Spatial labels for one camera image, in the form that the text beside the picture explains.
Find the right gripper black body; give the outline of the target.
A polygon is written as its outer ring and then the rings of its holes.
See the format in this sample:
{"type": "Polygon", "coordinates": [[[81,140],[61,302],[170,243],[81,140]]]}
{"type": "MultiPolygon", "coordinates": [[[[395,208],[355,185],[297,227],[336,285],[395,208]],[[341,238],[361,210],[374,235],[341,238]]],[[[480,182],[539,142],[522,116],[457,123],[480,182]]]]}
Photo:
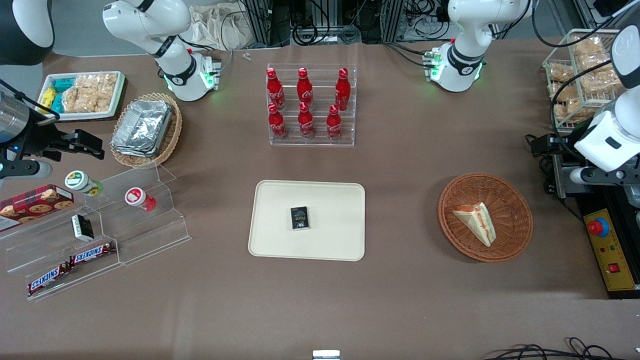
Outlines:
{"type": "Polygon", "coordinates": [[[20,159],[41,157],[60,162],[62,150],[68,148],[66,137],[67,133],[59,130],[54,123],[40,126],[38,121],[29,119],[20,142],[20,159]]]}

